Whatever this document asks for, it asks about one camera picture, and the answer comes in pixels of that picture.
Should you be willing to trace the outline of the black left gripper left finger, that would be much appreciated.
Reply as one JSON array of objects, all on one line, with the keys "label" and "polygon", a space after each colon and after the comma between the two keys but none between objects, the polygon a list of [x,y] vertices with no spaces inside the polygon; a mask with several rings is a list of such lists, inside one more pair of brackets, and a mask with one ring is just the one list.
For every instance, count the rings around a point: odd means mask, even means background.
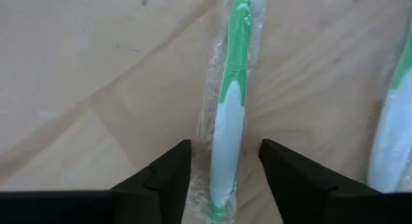
[{"label": "black left gripper left finger", "polygon": [[181,224],[192,143],[105,190],[0,192],[0,224]]}]

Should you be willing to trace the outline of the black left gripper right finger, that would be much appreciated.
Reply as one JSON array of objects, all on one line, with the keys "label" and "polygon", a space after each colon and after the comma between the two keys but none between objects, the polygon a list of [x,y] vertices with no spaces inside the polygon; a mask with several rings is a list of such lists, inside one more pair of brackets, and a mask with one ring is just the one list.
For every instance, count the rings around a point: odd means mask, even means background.
[{"label": "black left gripper right finger", "polygon": [[383,193],[271,139],[259,159],[284,224],[412,224],[412,193]]}]

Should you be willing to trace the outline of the green toothbrush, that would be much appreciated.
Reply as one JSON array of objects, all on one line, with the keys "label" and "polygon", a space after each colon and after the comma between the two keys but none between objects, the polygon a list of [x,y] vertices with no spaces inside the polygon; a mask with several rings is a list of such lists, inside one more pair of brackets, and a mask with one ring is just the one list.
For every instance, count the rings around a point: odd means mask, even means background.
[{"label": "green toothbrush", "polygon": [[367,184],[395,192],[412,152],[412,9],[407,33],[380,114],[373,141]]},{"label": "green toothbrush", "polygon": [[221,0],[193,143],[186,207],[200,224],[234,224],[248,92],[268,0]]}]

